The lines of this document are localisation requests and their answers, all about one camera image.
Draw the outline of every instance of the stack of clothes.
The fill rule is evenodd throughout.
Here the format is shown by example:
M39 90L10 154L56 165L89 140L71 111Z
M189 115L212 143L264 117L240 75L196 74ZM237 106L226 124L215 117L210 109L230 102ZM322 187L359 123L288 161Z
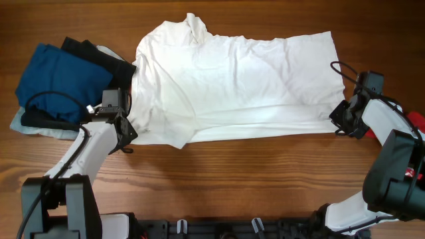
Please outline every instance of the stack of clothes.
M39 44L15 92L21 108L11 129L75 139L78 132L63 126L84 120L84 108L100 104L104 90L128 92L135 70L110 49L88 40L66 37L61 48ZM41 92L52 93L36 96Z

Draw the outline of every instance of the light blue cloth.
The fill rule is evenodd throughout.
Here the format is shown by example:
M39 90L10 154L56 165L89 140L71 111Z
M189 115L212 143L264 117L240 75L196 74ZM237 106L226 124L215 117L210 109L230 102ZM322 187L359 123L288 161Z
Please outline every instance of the light blue cloth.
M11 129L18 131L19 133L35 135L40 134L43 136L55 137L57 139L76 139L78 132L72 130L61 130L61 129L42 129L37 127L27 127L21 125L21 116L25 113L25 108L19 108L18 112L11 123Z

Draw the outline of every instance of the white t-shirt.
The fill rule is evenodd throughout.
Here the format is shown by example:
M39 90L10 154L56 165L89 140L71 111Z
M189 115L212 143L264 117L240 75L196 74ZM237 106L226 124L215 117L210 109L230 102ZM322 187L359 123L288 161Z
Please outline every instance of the white t-shirt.
M200 18L165 21L136 50L129 120L135 144L182 148L196 141L336 130L344 99L330 32L288 39L212 36Z

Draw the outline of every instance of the folded clothes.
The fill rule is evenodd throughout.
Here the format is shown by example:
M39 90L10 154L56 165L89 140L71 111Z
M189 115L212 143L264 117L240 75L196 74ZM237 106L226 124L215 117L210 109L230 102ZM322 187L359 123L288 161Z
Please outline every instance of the folded clothes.
M136 144L334 132L344 99L330 32L288 39L213 36L188 13L143 37L129 120Z
M135 72L134 65L98 50L98 48L88 40L78 42L77 40L66 37L61 49L105 68L114 76L108 85L109 88L129 90L131 78Z
M112 75L96 64L78 58L52 45L39 44L23 72L16 89L19 105L25 107L40 92L55 91L69 95L83 106L95 105ZM48 113L53 119L80 123L85 109L58 94L43 94L29 105Z
M112 50L105 46L96 46L96 48L106 53L107 55L113 56L114 58L123 60L121 57L119 57L116 53L114 53ZM61 130L61 129L49 129L49 128L40 128L40 127L29 127L24 126L21 123L21 118L25 113L25 108L21 107L19 108L18 112L15 114L15 117L13 118L10 128L12 130L18 131L20 133L29 134L29 135L35 135L40 134L43 136L49 136L49 137L55 137L57 139L76 139L78 132L71 131L71 130Z

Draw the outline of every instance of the black metal bracket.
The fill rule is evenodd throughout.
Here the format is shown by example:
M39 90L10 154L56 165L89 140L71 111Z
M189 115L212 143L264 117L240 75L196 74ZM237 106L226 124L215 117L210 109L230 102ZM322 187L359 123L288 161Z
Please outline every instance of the black metal bracket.
M359 74L357 82L376 94L383 92L384 76L379 73L362 72ZM366 90L356 86L350 101L343 100L339 103L329 115L332 123L338 127L335 132L337 135L348 135L361 139L366 134L369 127L363 122L361 116L371 98L372 96Z
M122 113L118 113L116 117L108 123L112 123L115 126L118 139L117 145L110 152L110 154L119 149L121 149L124 153L133 153L133 149L124 148L125 146L129 145L133 139L138 137L137 132L130 124L128 119L124 117Z

